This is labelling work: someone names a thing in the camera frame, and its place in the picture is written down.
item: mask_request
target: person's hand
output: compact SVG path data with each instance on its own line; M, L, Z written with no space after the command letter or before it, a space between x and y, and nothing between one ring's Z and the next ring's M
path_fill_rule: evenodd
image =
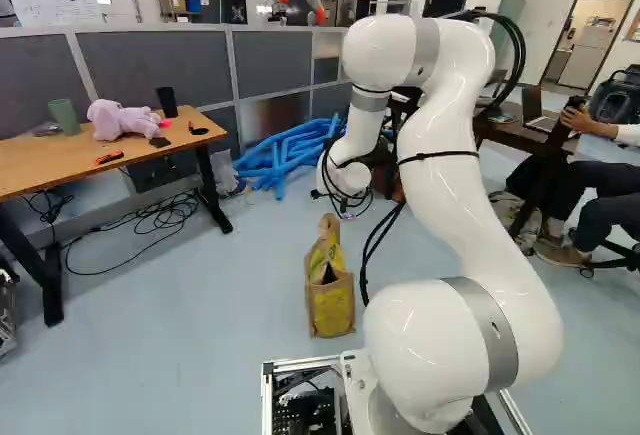
M573 107L567 107L562 110L562 113L560 113L560 122L562 122L565 127L569 127L580 133L590 132L595 124L586 108L578 110Z

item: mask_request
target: chair wheel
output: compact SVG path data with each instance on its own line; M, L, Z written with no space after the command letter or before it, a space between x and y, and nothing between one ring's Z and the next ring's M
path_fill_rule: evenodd
M580 275L582 275L584 278L591 279L593 278L595 273L593 272L593 268L583 267L580 269Z

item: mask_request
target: green cup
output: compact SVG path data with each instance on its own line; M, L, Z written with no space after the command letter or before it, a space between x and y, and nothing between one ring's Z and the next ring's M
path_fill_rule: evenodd
M78 123L78 116L73 109L71 100L68 98L62 98L60 100L51 100L49 102L49 111L53 118L65 135L76 135L80 133L80 124Z

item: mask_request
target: jeans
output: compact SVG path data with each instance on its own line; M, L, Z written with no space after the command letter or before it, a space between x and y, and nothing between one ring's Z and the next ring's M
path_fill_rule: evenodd
M570 164L560 176L545 215L567 220L586 188L595 188L598 198L580 212L575 248L581 252L595 250L613 225L620 225L633 238L640 237L640 167L606 162Z

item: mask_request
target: black cup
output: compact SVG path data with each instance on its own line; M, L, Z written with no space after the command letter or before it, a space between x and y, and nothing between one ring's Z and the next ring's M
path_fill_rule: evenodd
M176 103L176 95L171 87L156 88L156 93L160 99L160 105L167 118L176 118L178 116L178 105Z

